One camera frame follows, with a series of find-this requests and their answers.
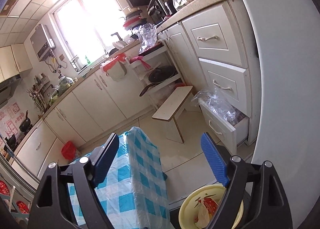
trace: range hood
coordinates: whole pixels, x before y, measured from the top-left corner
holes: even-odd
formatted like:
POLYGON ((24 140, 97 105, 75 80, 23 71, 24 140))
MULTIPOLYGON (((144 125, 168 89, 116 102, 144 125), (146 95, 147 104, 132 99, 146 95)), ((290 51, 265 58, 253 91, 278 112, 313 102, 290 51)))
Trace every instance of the range hood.
POLYGON ((8 100, 13 96, 20 80, 21 76, 17 74, 0 83, 0 108, 8 103, 8 100))

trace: yellow bucket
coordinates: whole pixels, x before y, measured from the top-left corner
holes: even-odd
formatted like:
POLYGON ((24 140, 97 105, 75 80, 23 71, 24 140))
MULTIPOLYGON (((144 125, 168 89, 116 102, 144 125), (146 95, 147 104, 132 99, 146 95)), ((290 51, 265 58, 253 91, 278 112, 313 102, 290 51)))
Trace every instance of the yellow bucket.
MULTIPOLYGON (((182 229, 198 229, 195 225, 195 218, 198 216, 198 208, 195 208, 197 202, 196 199, 199 197, 203 198, 206 195, 214 195, 211 198, 217 203, 222 199, 226 188, 221 184, 214 184, 201 187, 194 191, 190 196, 186 198, 183 202, 180 211, 179 211, 179 224, 182 229)), ((243 201, 241 202, 236 220, 233 223, 232 229, 236 228, 238 223, 241 220, 243 214, 243 201)))

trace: frying pan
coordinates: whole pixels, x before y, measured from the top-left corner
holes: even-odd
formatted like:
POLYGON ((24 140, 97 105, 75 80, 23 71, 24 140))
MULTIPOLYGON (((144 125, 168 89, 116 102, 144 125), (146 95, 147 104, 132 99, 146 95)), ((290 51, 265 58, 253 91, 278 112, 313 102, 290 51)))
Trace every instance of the frying pan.
POLYGON ((170 65, 157 67, 149 75, 149 82, 151 84, 147 85, 139 96, 144 95, 150 87, 153 87, 159 83, 164 82, 165 80, 171 78, 174 75, 175 68, 170 65))

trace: ceiling vent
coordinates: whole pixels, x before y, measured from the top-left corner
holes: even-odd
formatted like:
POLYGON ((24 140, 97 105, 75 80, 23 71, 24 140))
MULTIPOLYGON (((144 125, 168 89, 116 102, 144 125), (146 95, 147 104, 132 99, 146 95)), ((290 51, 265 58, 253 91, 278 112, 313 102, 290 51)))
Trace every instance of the ceiling vent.
POLYGON ((4 5, 2 11, 0 12, 0 17, 6 17, 14 4, 16 3, 17 0, 7 0, 6 4, 4 5))

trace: window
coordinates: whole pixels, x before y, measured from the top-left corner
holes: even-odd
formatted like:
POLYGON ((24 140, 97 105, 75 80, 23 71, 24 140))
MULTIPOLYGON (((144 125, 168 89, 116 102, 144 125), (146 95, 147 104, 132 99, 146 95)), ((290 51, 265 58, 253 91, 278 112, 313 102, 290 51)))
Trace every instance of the window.
POLYGON ((124 38, 124 14, 117 0, 68 0, 54 12, 60 32, 80 62, 90 64, 106 56, 117 41, 111 34, 124 38))

